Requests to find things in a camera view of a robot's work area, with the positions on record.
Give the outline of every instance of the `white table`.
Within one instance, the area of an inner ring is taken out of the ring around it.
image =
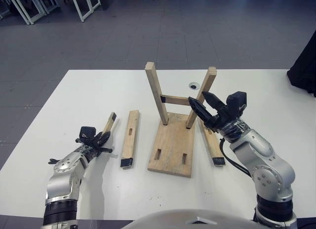
[[[206,70],[158,71],[166,95],[193,96],[192,81],[202,83]],[[236,91],[247,92],[243,119],[273,145],[296,172],[292,185],[297,217],[316,216],[315,99],[290,85],[285,70],[218,70],[211,91],[226,100]],[[129,110],[141,113],[134,167],[119,167]],[[167,105],[167,110],[188,114],[190,107]],[[116,112],[115,146],[109,157],[92,161],[82,181],[79,219],[134,220],[160,210],[214,209],[252,218],[256,193],[251,179],[230,164],[211,163],[201,129],[196,126],[191,178],[147,171],[159,115],[145,71],[68,71],[30,125],[0,171],[0,214],[42,217],[49,158],[62,158],[79,144],[81,126],[102,130]],[[237,160],[224,145],[227,155]]]

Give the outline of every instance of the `tiled floor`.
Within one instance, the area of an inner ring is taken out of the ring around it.
[[[68,69],[288,69],[316,28],[316,0],[102,2],[84,23],[62,0],[35,25],[0,21],[0,168]]]

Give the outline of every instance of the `black tape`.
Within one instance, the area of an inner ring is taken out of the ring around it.
[[[166,97],[160,96],[161,102],[166,103]]]
[[[293,217],[292,200],[282,203],[268,201],[257,195],[258,210],[266,218],[276,221],[285,222]]]
[[[114,121],[117,118],[117,114],[113,113],[112,120]]]
[[[125,158],[120,160],[121,167],[130,167],[133,165],[133,158]]]

